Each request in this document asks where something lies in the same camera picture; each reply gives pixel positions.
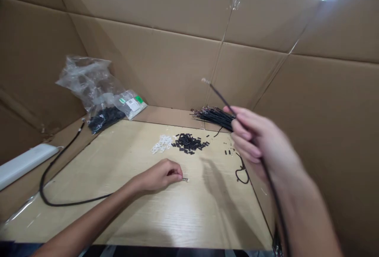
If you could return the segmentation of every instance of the cardboard box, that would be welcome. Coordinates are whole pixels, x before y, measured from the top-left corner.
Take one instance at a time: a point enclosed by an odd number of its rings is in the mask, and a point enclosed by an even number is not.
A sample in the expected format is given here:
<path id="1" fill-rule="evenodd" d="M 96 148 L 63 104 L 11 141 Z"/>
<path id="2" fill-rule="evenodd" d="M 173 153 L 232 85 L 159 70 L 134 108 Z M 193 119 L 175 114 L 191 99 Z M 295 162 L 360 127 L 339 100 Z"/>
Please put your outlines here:
<path id="1" fill-rule="evenodd" d="M 206 77 L 231 104 L 288 134 L 346 256 L 374 255 L 378 21 L 377 0 L 0 0 L 1 163 L 62 140 L 84 116 L 54 84 L 67 54 L 111 60 L 112 73 L 150 105 L 136 118 L 145 122 L 214 129 L 186 117 L 222 107 Z M 0 191 L 3 221 L 37 192 L 47 163 Z M 249 173 L 273 233 L 270 192 Z"/>

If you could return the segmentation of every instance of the finger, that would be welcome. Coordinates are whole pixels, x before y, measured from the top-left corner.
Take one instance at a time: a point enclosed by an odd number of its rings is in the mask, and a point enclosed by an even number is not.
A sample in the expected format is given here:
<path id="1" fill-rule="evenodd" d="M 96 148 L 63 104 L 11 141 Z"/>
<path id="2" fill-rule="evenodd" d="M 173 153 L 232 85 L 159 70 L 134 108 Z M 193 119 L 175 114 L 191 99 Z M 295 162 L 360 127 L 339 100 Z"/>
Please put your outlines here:
<path id="1" fill-rule="evenodd" d="M 237 114 L 237 120 L 245 127 L 252 130 L 254 133 L 261 135 L 264 132 L 263 118 L 249 116 L 246 114 Z"/>
<path id="2" fill-rule="evenodd" d="M 173 170 L 174 171 L 174 173 L 176 173 L 176 174 L 179 174 L 179 175 L 181 175 L 182 177 L 183 177 L 183 171 L 182 171 L 182 168 L 180 167 L 180 164 L 178 164 L 178 163 L 176 163 L 176 162 L 174 162 L 174 161 L 172 161 L 172 160 L 169 160 L 170 161 L 170 163 L 169 163 L 169 171 L 170 170 Z"/>
<path id="3" fill-rule="evenodd" d="M 232 139 L 234 140 L 235 144 L 239 148 L 243 149 L 244 151 L 251 154 L 255 158 L 259 158 L 262 156 L 262 152 L 255 145 L 253 145 L 251 142 L 241 138 L 240 136 L 238 136 L 235 133 L 232 133 L 231 136 L 232 136 Z"/>
<path id="4" fill-rule="evenodd" d="M 250 116 L 250 117 L 255 117 L 255 118 L 263 118 L 262 116 L 259 116 L 257 113 L 254 113 L 253 111 L 249 110 L 249 109 L 246 109 L 246 108 L 242 108 L 242 107 L 238 107 L 238 106 L 230 106 L 230 108 L 234 111 L 234 113 L 236 113 L 237 115 L 238 114 L 244 114 L 246 116 Z M 223 108 L 223 110 L 225 112 L 232 112 L 230 110 L 229 107 L 225 106 Z"/>
<path id="5" fill-rule="evenodd" d="M 169 176 L 166 176 L 166 182 L 167 182 L 167 185 L 168 184 L 171 184 L 171 183 L 174 183 L 174 182 L 179 182 L 183 179 L 183 176 L 180 175 L 180 174 L 171 174 Z"/>
<path id="6" fill-rule="evenodd" d="M 240 155 L 247 161 L 249 162 L 252 162 L 252 163 L 260 163 L 261 161 L 259 160 L 259 158 L 255 158 L 253 157 L 251 154 L 249 154 L 248 152 L 244 151 L 243 149 L 241 149 L 238 145 L 234 145 L 234 147 L 236 148 L 236 150 L 240 153 Z"/>
<path id="7" fill-rule="evenodd" d="M 248 132 L 238 120 L 234 119 L 232 121 L 232 128 L 233 132 L 239 135 L 240 137 L 243 137 L 247 141 L 252 140 L 253 135 L 250 132 Z"/>

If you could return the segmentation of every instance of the left hand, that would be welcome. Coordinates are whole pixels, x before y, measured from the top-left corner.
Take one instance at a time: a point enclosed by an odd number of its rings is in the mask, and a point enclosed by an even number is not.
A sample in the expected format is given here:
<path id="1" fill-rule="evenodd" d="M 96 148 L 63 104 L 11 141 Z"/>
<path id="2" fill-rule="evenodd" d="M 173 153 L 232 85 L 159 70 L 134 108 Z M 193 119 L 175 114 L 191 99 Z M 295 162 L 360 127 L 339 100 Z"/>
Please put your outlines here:
<path id="1" fill-rule="evenodd" d="M 183 172 L 180 165 L 167 158 L 135 177 L 143 191 L 159 190 L 182 179 Z"/>

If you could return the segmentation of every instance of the bundle of black wires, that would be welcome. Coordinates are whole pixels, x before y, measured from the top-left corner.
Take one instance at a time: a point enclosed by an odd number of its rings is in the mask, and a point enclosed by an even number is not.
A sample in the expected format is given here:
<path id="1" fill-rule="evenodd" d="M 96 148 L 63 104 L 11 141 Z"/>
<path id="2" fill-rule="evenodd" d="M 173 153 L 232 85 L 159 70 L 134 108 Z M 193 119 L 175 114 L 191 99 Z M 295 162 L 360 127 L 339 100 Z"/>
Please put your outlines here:
<path id="1" fill-rule="evenodd" d="M 225 113 L 217 107 L 203 107 L 201 110 L 191 109 L 191 114 L 195 120 L 206 121 L 208 123 L 219 125 L 229 131 L 232 130 L 232 120 L 235 118 L 233 115 Z"/>

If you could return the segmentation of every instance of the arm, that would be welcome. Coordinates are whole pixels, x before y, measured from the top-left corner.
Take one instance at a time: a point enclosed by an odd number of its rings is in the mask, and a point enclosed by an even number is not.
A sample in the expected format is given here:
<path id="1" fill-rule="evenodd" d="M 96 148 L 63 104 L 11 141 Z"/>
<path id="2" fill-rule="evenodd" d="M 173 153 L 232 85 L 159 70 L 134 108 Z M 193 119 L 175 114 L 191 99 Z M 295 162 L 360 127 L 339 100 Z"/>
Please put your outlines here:
<path id="1" fill-rule="evenodd" d="M 78 256 L 136 194 L 162 189 L 171 183 L 181 181 L 182 178 L 179 164 L 168 159 L 161 160 L 133 177 L 111 196 L 50 239 L 34 256 Z"/>
<path id="2" fill-rule="evenodd" d="M 324 200 L 289 139 L 269 119 L 244 108 L 232 109 L 237 114 L 237 120 L 232 121 L 235 148 L 266 182 L 259 160 L 265 158 L 279 196 L 292 256 L 341 257 Z M 250 142 L 253 138 L 259 147 Z"/>

